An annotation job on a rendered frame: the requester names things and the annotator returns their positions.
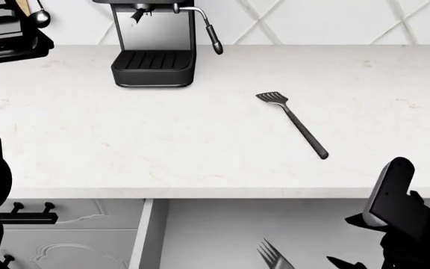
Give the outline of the black right gripper finger with grey pad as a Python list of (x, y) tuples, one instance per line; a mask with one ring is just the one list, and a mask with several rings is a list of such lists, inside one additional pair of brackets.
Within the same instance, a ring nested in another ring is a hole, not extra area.
[(414, 172), (413, 163), (402, 156), (395, 157), (382, 168), (362, 212), (362, 219), (368, 226), (387, 226), (385, 221), (371, 212), (371, 209), (376, 200), (385, 200), (392, 197), (398, 199), (406, 196), (414, 177)]

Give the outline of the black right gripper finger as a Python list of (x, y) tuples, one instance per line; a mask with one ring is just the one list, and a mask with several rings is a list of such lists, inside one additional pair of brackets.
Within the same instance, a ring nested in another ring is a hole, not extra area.
[(342, 259), (338, 259), (335, 257), (327, 256), (326, 257), (336, 268), (338, 269), (367, 269), (364, 264), (360, 262), (356, 262), (355, 264), (351, 264), (349, 262), (345, 262)]

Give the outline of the white open drawer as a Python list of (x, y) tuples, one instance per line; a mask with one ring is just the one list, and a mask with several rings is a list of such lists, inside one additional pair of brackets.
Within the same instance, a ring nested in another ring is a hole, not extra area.
[(329, 260), (381, 269), (382, 234), (350, 226), (363, 199), (147, 199), (129, 269), (269, 269), (270, 242), (295, 269)]

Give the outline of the white closed drawer front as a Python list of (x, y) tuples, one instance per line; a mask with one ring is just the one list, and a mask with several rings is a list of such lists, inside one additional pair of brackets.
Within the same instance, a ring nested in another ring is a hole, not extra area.
[(144, 200), (142, 199), (17, 199), (7, 200), (0, 212), (11, 212), (13, 204), (24, 205), (20, 212), (41, 212), (45, 203), (55, 205), (51, 212), (58, 215), (54, 224), (10, 224), (12, 230), (92, 230), (136, 229), (140, 222)]

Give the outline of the wooden hanging utensil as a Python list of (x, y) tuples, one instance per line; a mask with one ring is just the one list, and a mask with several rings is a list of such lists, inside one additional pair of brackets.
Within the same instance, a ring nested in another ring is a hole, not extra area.
[(26, 16), (29, 16), (31, 14), (31, 9), (28, 4), (28, 0), (15, 0), (15, 2), (18, 4), (19, 8)]

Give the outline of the black hanging ladle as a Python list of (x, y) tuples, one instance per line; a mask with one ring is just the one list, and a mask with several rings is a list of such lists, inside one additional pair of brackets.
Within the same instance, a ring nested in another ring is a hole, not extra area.
[(35, 0), (39, 6), (38, 10), (31, 11), (29, 19), (36, 25), (37, 28), (46, 28), (51, 22), (50, 13), (45, 10), (41, 0)]

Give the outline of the silver fork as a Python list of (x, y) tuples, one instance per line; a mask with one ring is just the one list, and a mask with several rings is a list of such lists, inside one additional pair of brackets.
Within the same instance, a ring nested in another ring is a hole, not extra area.
[(295, 269), (295, 267), (267, 240), (263, 239), (258, 253), (269, 269)]

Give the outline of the black slotted spatula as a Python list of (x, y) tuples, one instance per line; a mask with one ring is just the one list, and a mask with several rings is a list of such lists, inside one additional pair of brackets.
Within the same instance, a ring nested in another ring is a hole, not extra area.
[(301, 120), (297, 118), (297, 116), (287, 107), (288, 98), (283, 96), (279, 92), (268, 92), (268, 93), (259, 93), (255, 95), (260, 100), (273, 104), (279, 105), (294, 124), (294, 126), (299, 130), (300, 134), (304, 137), (304, 139), (309, 143), (315, 153), (322, 159), (325, 160), (329, 157), (329, 153), (321, 145), (321, 143), (311, 134), (311, 132), (303, 125)]

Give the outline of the black espresso coffee machine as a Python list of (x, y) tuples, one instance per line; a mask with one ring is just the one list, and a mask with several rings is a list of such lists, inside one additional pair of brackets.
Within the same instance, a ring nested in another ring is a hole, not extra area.
[(194, 0), (92, 0), (109, 4), (121, 52), (111, 65), (120, 87), (186, 87), (196, 68), (196, 15), (215, 53), (223, 47)]

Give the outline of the white cabinet door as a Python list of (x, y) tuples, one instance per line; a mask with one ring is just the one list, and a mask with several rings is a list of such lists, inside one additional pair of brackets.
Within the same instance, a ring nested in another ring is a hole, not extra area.
[(8, 230), (0, 259), (10, 269), (128, 269), (137, 230)]

